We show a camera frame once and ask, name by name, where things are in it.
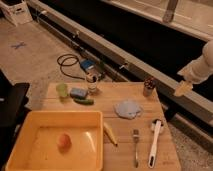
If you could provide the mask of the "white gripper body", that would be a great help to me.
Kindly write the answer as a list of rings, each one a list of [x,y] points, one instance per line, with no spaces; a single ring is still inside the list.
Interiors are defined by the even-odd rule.
[[[185,66],[181,70],[178,71],[178,75],[182,76],[185,81],[192,84],[200,84],[202,82],[202,78],[197,76],[191,66]]]

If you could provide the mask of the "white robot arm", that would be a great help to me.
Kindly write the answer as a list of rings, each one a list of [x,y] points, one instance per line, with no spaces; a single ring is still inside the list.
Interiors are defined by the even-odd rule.
[[[189,62],[177,74],[183,80],[174,91],[176,97],[183,96],[193,89],[194,84],[200,84],[213,75],[213,40],[203,46],[200,57]]]

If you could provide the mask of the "cream gripper fingers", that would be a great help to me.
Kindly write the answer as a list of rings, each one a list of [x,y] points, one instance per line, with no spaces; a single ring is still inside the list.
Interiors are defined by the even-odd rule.
[[[175,89],[174,95],[176,97],[183,96],[185,93],[193,89],[193,85],[187,81],[181,81]]]

